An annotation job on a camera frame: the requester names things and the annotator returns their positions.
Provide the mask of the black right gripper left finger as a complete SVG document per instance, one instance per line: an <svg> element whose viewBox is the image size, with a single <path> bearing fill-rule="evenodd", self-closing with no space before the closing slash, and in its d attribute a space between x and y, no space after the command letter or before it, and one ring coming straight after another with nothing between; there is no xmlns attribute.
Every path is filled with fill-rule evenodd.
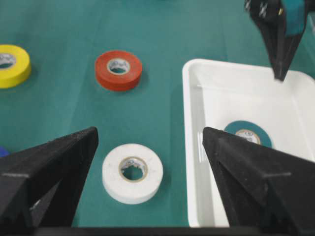
<svg viewBox="0 0 315 236"><path fill-rule="evenodd" d="M70 227L98 146L92 126L0 159L0 227Z"/></svg>

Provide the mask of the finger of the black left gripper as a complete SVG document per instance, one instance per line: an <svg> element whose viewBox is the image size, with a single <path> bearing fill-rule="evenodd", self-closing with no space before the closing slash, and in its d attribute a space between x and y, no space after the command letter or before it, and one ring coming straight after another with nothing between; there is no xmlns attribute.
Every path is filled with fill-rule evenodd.
<svg viewBox="0 0 315 236"><path fill-rule="evenodd" d="M284 10L284 46L280 80L284 81L305 31L306 4L304 0L282 0Z"/></svg>
<svg viewBox="0 0 315 236"><path fill-rule="evenodd" d="M280 0L246 0L245 11L258 27L269 57L274 78L284 80L284 7Z"/></svg>

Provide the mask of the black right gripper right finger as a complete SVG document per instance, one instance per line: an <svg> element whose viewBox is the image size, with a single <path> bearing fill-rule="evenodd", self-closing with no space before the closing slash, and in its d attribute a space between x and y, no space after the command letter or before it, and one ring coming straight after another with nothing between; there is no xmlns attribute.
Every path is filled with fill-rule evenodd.
<svg viewBox="0 0 315 236"><path fill-rule="evenodd" d="M315 229L314 162L210 127L202 144L230 226Z"/></svg>

